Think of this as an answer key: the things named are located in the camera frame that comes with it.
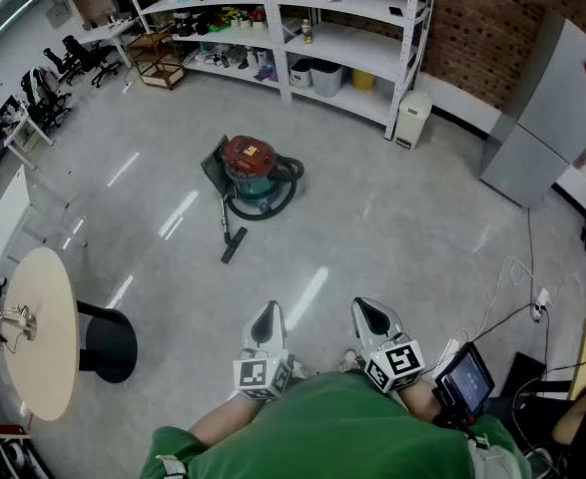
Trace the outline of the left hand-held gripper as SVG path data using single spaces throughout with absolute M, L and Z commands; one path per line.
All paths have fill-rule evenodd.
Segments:
M 235 390 L 253 400 L 280 398 L 292 377 L 285 348 L 286 328 L 281 306 L 270 300 L 244 326 L 243 348 L 234 361 Z

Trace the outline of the person's right forearm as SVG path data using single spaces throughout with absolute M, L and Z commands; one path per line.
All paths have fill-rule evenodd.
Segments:
M 411 384 L 394 391 L 391 397 L 417 419 L 434 423 L 443 406 L 433 391 L 434 385 L 419 377 Z

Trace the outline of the person's left forearm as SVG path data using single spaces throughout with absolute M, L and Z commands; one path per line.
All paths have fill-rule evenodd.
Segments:
M 248 426 L 266 404 L 265 399 L 252 399 L 237 393 L 197 421 L 189 433 L 206 448 L 211 448 Z

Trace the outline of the green shirt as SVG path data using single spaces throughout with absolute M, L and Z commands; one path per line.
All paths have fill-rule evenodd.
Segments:
M 331 372 L 211 448 L 189 430 L 157 429 L 140 479 L 532 479 L 500 421 L 483 415 L 471 431 L 417 419 L 364 374 Z

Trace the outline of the grey flat board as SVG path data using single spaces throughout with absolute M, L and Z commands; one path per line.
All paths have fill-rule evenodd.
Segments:
M 228 195 L 230 182 L 223 159 L 228 142 L 228 136 L 223 135 L 214 150 L 201 162 L 202 170 L 223 199 Z

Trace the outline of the round wooden table black base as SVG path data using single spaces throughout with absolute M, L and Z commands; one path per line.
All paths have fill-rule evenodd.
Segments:
M 138 342 L 126 315 L 76 299 L 60 257 L 47 247 L 28 252 L 11 278 L 4 306 L 27 305 L 36 316 L 33 341 L 21 337 L 15 354 L 3 349 L 9 377 L 26 408 L 45 421 L 67 410 L 81 371 L 109 383 L 128 379 Z M 13 346 L 15 328 L 0 323 Z

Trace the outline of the small metal stand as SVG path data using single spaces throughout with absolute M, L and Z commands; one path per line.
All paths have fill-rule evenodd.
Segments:
M 13 346 L 9 345 L 8 338 L 0 334 L 0 343 L 12 354 L 17 351 L 17 345 L 21 337 L 27 341 L 33 341 L 37 335 L 36 316 L 27 305 L 14 305 L 0 310 L 0 323 L 17 330 Z

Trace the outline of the grey storage bin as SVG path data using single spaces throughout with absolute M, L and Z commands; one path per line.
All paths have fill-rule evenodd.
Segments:
M 341 88 L 342 66 L 323 59 L 313 59 L 310 73 L 314 91 L 325 98 L 334 97 Z

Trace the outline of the small white bin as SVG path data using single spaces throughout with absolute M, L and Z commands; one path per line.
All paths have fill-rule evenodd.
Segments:
M 311 86 L 311 64 L 309 58 L 299 58 L 290 66 L 290 84 L 295 87 L 308 88 Z

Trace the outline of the wooden trolley cart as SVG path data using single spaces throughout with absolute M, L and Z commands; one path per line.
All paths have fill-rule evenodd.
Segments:
M 172 90 L 185 76 L 178 50 L 168 32 L 142 34 L 126 49 L 141 81 L 148 86 Z

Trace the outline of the equipment rack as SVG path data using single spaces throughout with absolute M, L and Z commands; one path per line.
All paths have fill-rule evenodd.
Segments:
M 19 425 L 0 425 L 0 479 L 55 479 Z

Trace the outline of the white metal shelving unit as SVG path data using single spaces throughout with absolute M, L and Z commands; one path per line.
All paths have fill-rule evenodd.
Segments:
M 399 104 L 414 85 L 421 67 L 433 0 L 162 0 L 135 9 L 145 21 L 164 12 L 248 4 L 264 7 L 266 30 L 229 27 L 219 33 L 190 35 L 188 41 L 265 49 L 274 56 L 279 76 L 274 86 L 284 101 L 299 95 L 324 102 L 383 125 L 385 139 L 393 139 Z M 391 15 L 390 6 L 400 8 L 403 15 Z M 302 39 L 303 19 L 311 24 L 311 44 Z M 325 98 L 312 89 L 292 86 L 291 54 L 371 73 L 376 79 L 391 83 L 393 92 L 384 98 L 346 86 L 334 97 Z

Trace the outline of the office chair with hanging clothes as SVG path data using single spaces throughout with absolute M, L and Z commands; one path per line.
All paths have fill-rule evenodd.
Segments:
M 67 106 L 70 94 L 59 92 L 56 76 L 35 66 L 22 76 L 21 88 L 26 95 L 26 110 L 40 129 L 47 132 L 52 126 L 60 127 L 61 118 L 71 111 Z

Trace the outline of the black office chair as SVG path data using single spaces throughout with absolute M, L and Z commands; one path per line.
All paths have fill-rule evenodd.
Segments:
M 69 86 L 72 85 L 75 78 L 84 74 L 81 62 L 70 53 L 66 53 L 63 58 L 60 58 L 50 48 L 45 48 L 43 54 L 55 65 L 60 75 L 60 81 Z
M 122 66 L 122 62 L 119 60 L 112 63 L 108 62 L 108 57 L 111 52 L 108 47 L 101 47 L 99 44 L 96 44 L 90 49 L 87 49 L 72 35 L 66 36 L 62 40 L 62 43 L 67 52 L 80 62 L 85 73 L 92 70 L 98 71 L 91 80 L 91 85 L 96 88 L 101 86 L 101 82 L 105 76 L 109 74 L 117 75 L 118 69 Z

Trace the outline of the white wall box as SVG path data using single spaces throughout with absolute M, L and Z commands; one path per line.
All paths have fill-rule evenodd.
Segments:
M 71 11 L 64 2 L 56 3 L 46 13 L 46 18 L 53 29 L 58 29 L 66 24 L 71 18 Z

